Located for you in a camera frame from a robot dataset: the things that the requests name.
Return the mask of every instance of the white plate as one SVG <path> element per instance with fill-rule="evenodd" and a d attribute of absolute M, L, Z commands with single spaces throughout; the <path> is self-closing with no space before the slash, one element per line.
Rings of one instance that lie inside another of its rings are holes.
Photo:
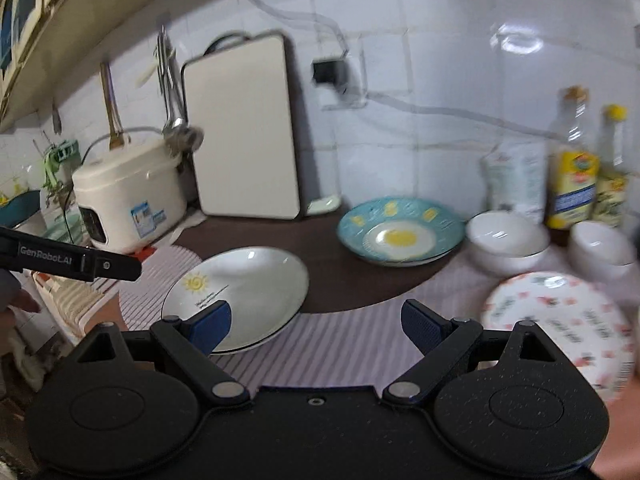
<path fill-rule="evenodd" d="M 433 258 L 427 258 L 426 260 L 419 260 L 417 262 L 379 262 L 377 260 L 366 260 L 366 258 L 363 259 L 370 264 L 379 265 L 382 267 L 417 267 L 420 265 L 430 264 L 431 262 L 435 262 L 436 260 L 444 258 L 450 252 L 451 251 L 447 251 L 444 254 L 439 254 L 438 256 L 434 256 Z"/>
<path fill-rule="evenodd" d="M 245 247 L 218 254 L 190 270 L 164 300 L 162 316 L 189 319 L 213 301 L 231 307 L 231 330 L 212 354 L 266 343 L 296 315 L 305 300 L 305 264 L 287 251 Z"/>
<path fill-rule="evenodd" d="M 496 288 L 484 309 L 490 330 L 511 330 L 523 319 L 538 323 L 603 400 L 614 399 L 634 371 L 631 327 L 591 283 L 555 272 L 521 274 Z"/>

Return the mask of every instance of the bottle label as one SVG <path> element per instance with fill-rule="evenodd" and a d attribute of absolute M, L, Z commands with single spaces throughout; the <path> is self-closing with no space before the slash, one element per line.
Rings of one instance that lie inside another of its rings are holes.
<path fill-rule="evenodd" d="M 596 184 L 596 205 L 593 219 L 617 227 L 622 221 L 622 206 L 625 203 L 626 177 L 601 175 Z"/>
<path fill-rule="evenodd" d="M 567 229 L 589 217 L 596 195 L 598 157 L 587 152 L 563 152 L 558 160 L 558 177 L 553 189 L 553 211 L 546 224 Z"/>

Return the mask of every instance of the pink patterned plate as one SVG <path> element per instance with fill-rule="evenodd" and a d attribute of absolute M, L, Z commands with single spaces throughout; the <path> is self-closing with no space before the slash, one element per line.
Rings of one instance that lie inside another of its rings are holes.
<path fill-rule="evenodd" d="M 634 371 L 631 326 L 618 306 L 591 283 L 556 272 L 530 272 L 507 280 L 486 300 L 482 324 L 511 330 L 523 319 L 540 325 L 602 400 L 614 399 Z"/>

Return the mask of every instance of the white cutting board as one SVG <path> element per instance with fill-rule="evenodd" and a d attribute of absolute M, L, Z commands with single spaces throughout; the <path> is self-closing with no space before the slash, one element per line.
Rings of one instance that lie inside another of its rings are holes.
<path fill-rule="evenodd" d="M 298 216 L 284 38 L 265 36 L 188 62 L 182 78 L 189 123 L 204 132 L 193 154 L 202 210 Z"/>

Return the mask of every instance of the stacked plates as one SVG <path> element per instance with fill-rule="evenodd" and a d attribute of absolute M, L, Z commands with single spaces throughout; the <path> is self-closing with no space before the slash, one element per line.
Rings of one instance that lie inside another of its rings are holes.
<path fill-rule="evenodd" d="M 511 330 L 520 320 L 536 322 L 603 400 L 615 399 L 633 374 L 633 331 L 618 306 L 592 283 L 556 272 L 507 280 L 486 300 L 482 324 Z"/>
<path fill-rule="evenodd" d="M 446 256 L 465 236 L 462 219 L 437 202 L 386 197 L 353 208 L 338 224 L 338 238 L 371 263 L 415 267 Z"/>

